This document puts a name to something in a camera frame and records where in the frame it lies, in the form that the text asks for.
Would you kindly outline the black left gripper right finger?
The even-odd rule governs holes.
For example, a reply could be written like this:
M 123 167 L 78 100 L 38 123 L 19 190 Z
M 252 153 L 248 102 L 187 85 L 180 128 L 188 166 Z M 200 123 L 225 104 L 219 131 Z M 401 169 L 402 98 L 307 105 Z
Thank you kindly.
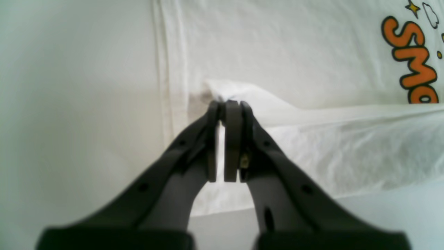
M 260 234 L 254 250 L 409 250 L 402 232 L 358 219 L 295 165 L 246 102 L 224 104 L 226 182 L 246 183 Z

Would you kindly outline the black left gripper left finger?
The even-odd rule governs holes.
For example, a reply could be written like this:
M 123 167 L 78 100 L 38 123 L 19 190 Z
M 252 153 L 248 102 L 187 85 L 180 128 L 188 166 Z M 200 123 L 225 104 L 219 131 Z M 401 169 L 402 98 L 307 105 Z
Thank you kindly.
M 71 225 L 46 229 L 38 250 L 195 250 L 190 212 L 206 182 L 216 180 L 220 103 L 189 125 L 131 185 Z

